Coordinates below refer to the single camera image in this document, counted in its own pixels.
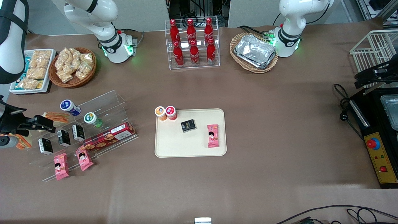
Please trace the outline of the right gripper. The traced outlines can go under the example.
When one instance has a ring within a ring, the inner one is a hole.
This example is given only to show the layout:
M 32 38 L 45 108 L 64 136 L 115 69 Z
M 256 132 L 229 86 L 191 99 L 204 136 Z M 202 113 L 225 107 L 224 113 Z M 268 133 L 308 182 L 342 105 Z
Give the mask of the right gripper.
M 42 131 L 56 131 L 53 126 L 53 120 L 44 116 L 36 115 L 29 119 L 24 116 L 26 108 L 19 108 L 9 105 L 3 101 L 3 95 L 0 95 L 1 103 L 1 118 L 0 118 L 0 132 L 1 134 L 19 134 L 21 136 L 28 136 L 29 130 Z

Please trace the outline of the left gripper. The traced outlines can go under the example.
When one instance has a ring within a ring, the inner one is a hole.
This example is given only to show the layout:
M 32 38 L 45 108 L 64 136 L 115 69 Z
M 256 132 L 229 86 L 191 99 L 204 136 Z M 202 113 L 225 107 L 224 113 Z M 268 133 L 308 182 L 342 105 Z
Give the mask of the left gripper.
M 388 82 L 397 82 L 398 79 L 398 63 L 397 61 L 389 61 L 371 68 L 371 70 L 363 70 L 355 75 L 357 80 L 354 83 L 356 88 L 379 88 Z

